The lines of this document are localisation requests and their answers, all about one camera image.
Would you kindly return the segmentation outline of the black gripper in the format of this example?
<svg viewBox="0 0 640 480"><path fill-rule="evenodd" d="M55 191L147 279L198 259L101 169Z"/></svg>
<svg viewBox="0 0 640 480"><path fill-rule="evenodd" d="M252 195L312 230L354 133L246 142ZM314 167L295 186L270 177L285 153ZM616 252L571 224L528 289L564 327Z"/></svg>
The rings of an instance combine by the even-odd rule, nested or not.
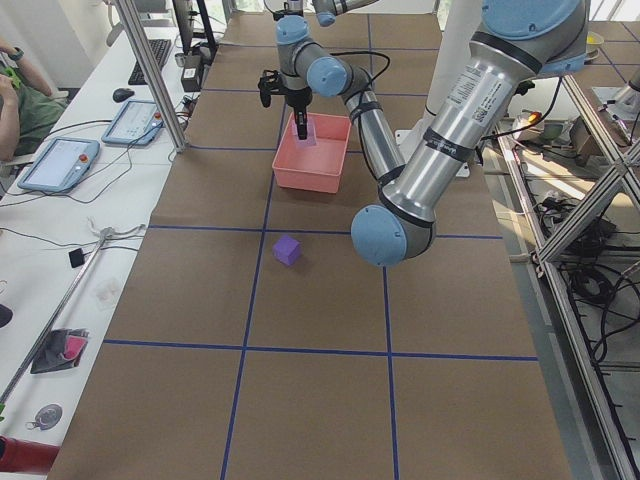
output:
<svg viewBox="0 0 640 480"><path fill-rule="evenodd" d="M264 70L258 83L260 100L264 108L271 106L273 96L284 96L288 106L294 108L296 133L299 140L308 138L306 107L313 93L300 77L290 76L278 70Z"/></svg>

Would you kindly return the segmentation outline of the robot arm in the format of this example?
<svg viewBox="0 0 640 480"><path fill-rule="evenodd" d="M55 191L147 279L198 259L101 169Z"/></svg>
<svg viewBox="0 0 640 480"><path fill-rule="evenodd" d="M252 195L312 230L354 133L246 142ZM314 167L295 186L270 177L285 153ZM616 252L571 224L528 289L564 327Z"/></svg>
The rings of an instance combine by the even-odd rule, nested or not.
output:
<svg viewBox="0 0 640 480"><path fill-rule="evenodd" d="M586 1L455 1L437 59L431 107L397 142L372 76L315 41L302 5L275 14L279 67L259 82L263 103L281 95L305 138L314 96L338 97L358 129L378 201L351 225L355 250L387 267L424 253L436 235L436 205L477 146L504 115L517 88L582 68Z"/></svg>
<svg viewBox="0 0 640 480"><path fill-rule="evenodd" d="M340 15L369 6L377 0L312 0L317 21L321 27L329 27Z"/></svg>

